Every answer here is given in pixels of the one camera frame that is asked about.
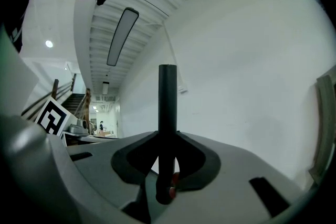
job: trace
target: black pole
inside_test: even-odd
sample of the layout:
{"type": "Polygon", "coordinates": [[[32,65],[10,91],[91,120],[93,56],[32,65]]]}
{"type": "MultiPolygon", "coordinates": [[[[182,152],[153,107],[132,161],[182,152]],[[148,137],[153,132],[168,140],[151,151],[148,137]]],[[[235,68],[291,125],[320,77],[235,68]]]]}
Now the black pole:
{"type": "Polygon", "coordinates": [[[175,169],[174,137],[177,126],[177,67],[159,66],[159,176],[156,199],[169,204],[169,190],[175,169]]]}

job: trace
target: bright light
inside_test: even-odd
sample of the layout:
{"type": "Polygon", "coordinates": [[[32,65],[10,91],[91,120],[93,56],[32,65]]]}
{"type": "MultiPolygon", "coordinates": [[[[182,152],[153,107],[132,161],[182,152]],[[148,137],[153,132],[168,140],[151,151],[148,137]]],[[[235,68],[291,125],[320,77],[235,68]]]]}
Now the bright light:
{"type": "Polygon", "coordinates": [[[46,46],[47,46],[48,48],[52,48],[52,47],[54,46],[54,44],[52,44],[52,42],[51,42],[50,40],[47,40],[47,41],[46,41],[46,46]]]}

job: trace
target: white curved wall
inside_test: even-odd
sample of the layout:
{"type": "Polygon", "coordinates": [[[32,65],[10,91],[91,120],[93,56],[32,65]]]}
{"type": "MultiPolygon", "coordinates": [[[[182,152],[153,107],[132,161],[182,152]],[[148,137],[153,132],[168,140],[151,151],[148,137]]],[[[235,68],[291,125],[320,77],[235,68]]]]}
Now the white curved wall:
{"type": "MultiPolygon", "coordinates": [[[[314,0],[190,0],[166,21],[189,92],[178,130],[250,150],[309,185],[318,137],[316,78],[336,38],[314,0]]],[[[120,89],[124,136],[157,129],[158,65],[174,63],[164,29],[120,89]]]]}

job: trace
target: wooden post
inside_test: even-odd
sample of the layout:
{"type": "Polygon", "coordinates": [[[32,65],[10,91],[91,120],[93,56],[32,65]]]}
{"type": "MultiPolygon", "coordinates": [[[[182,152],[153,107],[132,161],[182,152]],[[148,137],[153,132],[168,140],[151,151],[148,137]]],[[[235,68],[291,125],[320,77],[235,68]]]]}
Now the wooden post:
{"type": "Polygon", "coordinates": [[[86,120],[86,122],[88,123],[89,134],[91,134],[91,124],[90,124],[90,114],[89,114],[90,102],[91,102],[91,91],[90,89],[86,89],[85,100],[84,100],[84,105],[83,105],[83,112],[84,112],[83,119],[86,120]]]}
{"type": "Polygon", "coordinates": [[[75,73],[75,74],[74,74],[74,77],[72,78],[72,84],[71,84],[71,89],[70,89],[71,92],[73,92],[73,90],[74,90],[73,88],[74,88],[74,86],[75,86],[76,75],[77,75],[77,74],[75,73]]]}
{"type": "Polygon", "coordinates": [[[51,93],[51,97],[52,98],[54,98],[55,100],[56,100],[56,95],[57,95],[57,88],[58,88],[58,79],[55,79],[55,81],[54,81],[54,85],[53,85],[53,91],[52,91],[52,93],[51,93]]]}

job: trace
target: black slot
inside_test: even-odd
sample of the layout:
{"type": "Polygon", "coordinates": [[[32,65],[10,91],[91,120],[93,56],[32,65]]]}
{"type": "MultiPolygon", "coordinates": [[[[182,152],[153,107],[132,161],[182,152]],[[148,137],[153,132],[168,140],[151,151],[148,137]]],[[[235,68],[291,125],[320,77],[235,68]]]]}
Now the black slot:
{"type": "Polygon", "coordinates": [[[71,155],[70,158],[73,162],[78,161],[80,159],[85,159],[87,157],[91,157],[92,154],[90,152],[82,152],[82,153],[78,153],[75,155],[71,155]]]}
{"type": "Polygon", "coordinates": [[[265,178],[253,178],[249,182],[272,217],[289,207],[289,204],[265,178]]]}

